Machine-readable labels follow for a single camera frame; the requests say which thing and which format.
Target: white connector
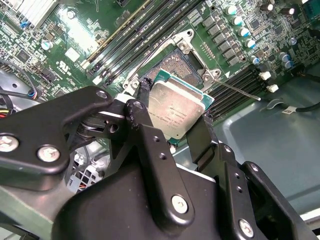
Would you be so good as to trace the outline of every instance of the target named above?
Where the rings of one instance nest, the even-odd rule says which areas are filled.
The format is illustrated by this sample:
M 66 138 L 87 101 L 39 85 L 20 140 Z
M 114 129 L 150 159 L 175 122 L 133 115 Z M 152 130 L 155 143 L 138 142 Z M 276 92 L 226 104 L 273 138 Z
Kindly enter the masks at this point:
M 270 93 L 275 93 L 279 89 L 279 87 L 277 84 L 273 84 L 270 86 L 266 86 L 266 89 L 268 89 Z
M 262 80 L 266 81 L 268 80 L 269 78 L 271 78 L 271 74 L 269 71 L 266 71 L 266 72 L 260 72 L 259 73 L 259 76 Z

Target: black plastic bracket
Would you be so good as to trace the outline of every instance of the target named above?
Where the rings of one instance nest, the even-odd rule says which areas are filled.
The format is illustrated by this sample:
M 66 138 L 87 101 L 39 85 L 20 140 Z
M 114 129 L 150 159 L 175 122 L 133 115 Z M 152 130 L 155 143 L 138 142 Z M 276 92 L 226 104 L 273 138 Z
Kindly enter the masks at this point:
M 34 191 L 55 187 L 68 168 L 70 139 L 80 122 L 112 102 L 107 92 L 88 86 L 1 119 L 0 136 L 15 137 L 18 147 L 0 152 L 0 184 Z M 40 160 L 37 152 L 44 146 L 56 148 L 59 158 Z

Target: green circuit board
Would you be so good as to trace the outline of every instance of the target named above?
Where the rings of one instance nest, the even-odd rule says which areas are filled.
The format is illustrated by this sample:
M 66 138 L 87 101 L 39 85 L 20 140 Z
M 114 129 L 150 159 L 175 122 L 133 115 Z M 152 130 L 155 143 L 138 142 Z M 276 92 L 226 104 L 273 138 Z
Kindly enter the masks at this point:
M 320 43 L 309 33 L 311 23 L 304 7 L 288 1 L 277 0 L 273 11 L 265 12 L 260 9 L 265 3 L 261 0 L 131 0 L 123 7 L 114 0 L 79 0 L 58 4 L 38 28 L 22 25 L 17 11 L 2 1 L 0 57 L 25 69 L 45 100 L 89 85 L 107 88 L 115 96 L 124 90 L 128 73 L 173 31 L 194 31 L 193 48 L 209 69 L 221 71 L 219 80 L 223 82 L 252 65 L 252 56 L 267 64 L 279 85 L 292 78 L 290 70 L 295 66 L 308 67 L 320 60 Z M 230 5 L 236 6 L 241 25 L 233 25 L 234 16 L 226 14 Z M 291 7 L 294 15 L 281 14 L 283 8 Z M 204 25 L 210 16 L 212 24 Z M 212 35 L 209 30 L 215 25 L 218 32 Z M 241 27 L 251 36 L 239 36 Z M 248 38 L 255 41 L 254 48 L 245 46 Z M 231 55 L 220 50 L 223 42 L 229 44 Z M 138 75 L 143 76 L 176 50 L 174 45 L 166 47 Z M 292 58 L 291 69 L 278 59 L 281 52 Z M 231 62 L 233 57 L 238 61 Z M 44 77 L 44 70 L 49 77 Z M 201 89 L 199 76 L 195 87 Z M 217 86 L 213 84 L 206 92 Z

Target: microchip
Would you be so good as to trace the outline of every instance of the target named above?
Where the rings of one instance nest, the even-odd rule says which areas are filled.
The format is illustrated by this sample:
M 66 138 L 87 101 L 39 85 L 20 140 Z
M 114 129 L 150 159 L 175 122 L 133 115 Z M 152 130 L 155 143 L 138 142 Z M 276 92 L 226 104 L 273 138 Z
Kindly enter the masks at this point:
M 60 29 L 60 27 L 58 25 L 55 25 L 53 28 L 52 28 L 52 31 L 56 32 L 58 31 L 58 29 Z
M 55 81 L 57 79 L 56 75 L 54 75 L 54 73 L 52 71 L 50 71 L 50 69 L 48 68 L 44 68 L 41 71 L 42 77 L 47 80 L 49 83 Z
M 239 47 L 238 43 L 232 45 L 232 49 L 236 49 L 237 47 Z
M 224 52 L 222 54 L 226 59 L 231 58 L 232 56 L 235 55 L 235 52 L 230 48 L 229 50 L 227 50 L 226 52 Z
M 274 32 L 275 32 L 275 34 L 279 35 L 280 33 L 282 33 L 282 30 L 283 30 L 282 26 L 278 26 L 278 27 L 274 30 Z
M 252 22 L 250 23 L 250 25 L 251 25 L 251 27 L 252 27 L 253 29 L 256 29 L 257 27 L 260 26 L 260 22 L 256 19 L 256 20 L 252 21 Z
M 235 40 L 235 38 L 233 36 L 229 36 L 227 39 L 226 39 L 228 42 L 231 42 L 233 40 Z
M 220 31 L 219 27 L 218 27 L 217 25 L 214 25 L 213 27 L 211 27 L 211 28 L 208 30 L 208 33 L 209 33 L 211 36 L 214 36 L 214 35 L 216 35 L 219 31 Z
M 225 21 L 223 20 L 223 19 L 220 19 L 216 24 L 218 25 L 218 26 L 221 26 L 222 24 L 224 24 L 225 23 Z
M 21 49 L 16 58 L 25 64 L 29 60 L 30 56 L 25 50 Z
M 44 35 L 44 39 L 52 41 L 52 39 L 54 39 L 54 36 L 48 32 L 46 35 Z
M 215 41 L 216 44 L 221 43 L 225 39 L 224 35 L 220 33 L 218 36 L 216 36 L 213 41 Z
M 205 20 L 203 20 L 202 24 L 203 26 L 205 26 L 206 28 L 210 27 L 212 24 L 214 24 L 215 20 L 213 19 L 212 16 L 209 16 L 208 18 L 206 18 Z
M 293 29 L 297 29 L 297 28 L 300 27 L 300 26 L 301 26 L 301 21 L 300 21 L 299 19 L 298 19 L 297 21 L 291 23 L 291 27 L 292 27 Z
M 230 66 L 233 66 L 239 62 L 239 58 L 237 56 L 233 56 L 227 62 Z
M 230 47 L 230 44 L 227 41 L 224 41 L 220 46 L 218 46 L 218 49 L 220 49 L 221 52 L 224 52 Z
M 55 97 L 58 98 L 58 97 L 61 97 L 63 95 L 65 95 L 64 91 L 59 90 L 59 91 L 56 92 Z
M 219 12 L 218 11 L 214 11 L 212 14 L 211 14 L 211 16 L 214 18 L 214 17 L 216 17 L 216 16 L 218 16 L 219 15 Z
M 226 33 L 228 33 L 228 32 L 229 32 L 229 28 L 227 28 L 227 27 L 222 30 L 222 33 L 223 33 L 223 34 L 226 34 Z
M 276 60 L 275 55 L 269 56 L 269 57 L 268 57 L 268 60 L 269 60 L 270 62 L 273 62 L 274 60 Z
M 61 36 L 63 33 L 64 33 L 64 31 L 63 31 L 61 28 L 59 28 L 59 29 L 56 31 L 56 35 L 57 35 L 57 36 Z
M 262 50 L 259 50 L 259 51 L 257 51 L 256 53 L 255 53 L 255 55 L 258 57 L 258 58 L 262 58 L 263 56 L 264 56 L 264 51 L 262 51 Z

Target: gray metal surface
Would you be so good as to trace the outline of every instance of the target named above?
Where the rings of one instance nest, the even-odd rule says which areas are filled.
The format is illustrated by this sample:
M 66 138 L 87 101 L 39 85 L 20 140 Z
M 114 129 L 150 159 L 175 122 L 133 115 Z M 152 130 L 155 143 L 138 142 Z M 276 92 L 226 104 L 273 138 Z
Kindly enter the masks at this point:
M 297 78 L 271 96 L 308 107 L 320 101 L 320 84 Z M 218 139 L 241 164 L 258 164 L 299 214 L 319 208 L 320 109 L 288 115 L 265 106 L 255 102 L 218 125 Z

